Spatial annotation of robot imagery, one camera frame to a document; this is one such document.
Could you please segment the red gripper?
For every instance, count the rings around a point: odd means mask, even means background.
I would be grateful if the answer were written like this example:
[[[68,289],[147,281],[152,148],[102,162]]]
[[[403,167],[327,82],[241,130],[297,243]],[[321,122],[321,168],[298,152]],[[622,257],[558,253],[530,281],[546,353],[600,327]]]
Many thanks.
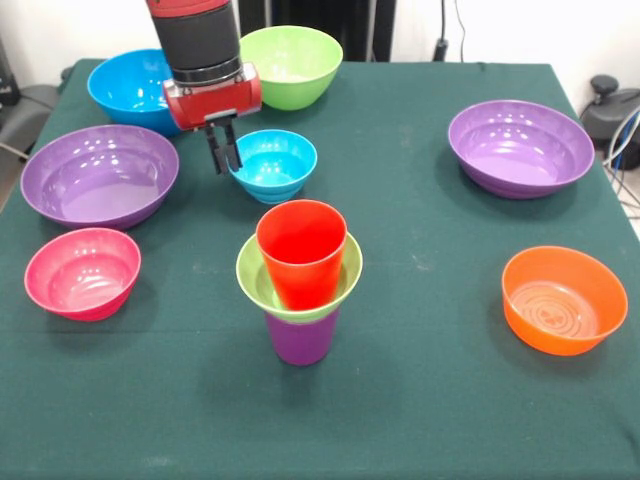
[[[262,90],[253,63],[246,62],[231,79],[207,86],[180,86],[174,79],[163,82],[163,93],[170,114],[181,130],[204,127],[220,118],[244,116],[261,109]],[[218,175],[226,173],[224,151],[220,149],[213,125],[205,128],[206,139]],[[242,161],[237,147],[233,120],[224,122],[226,157],[229,168],[237,172]]]

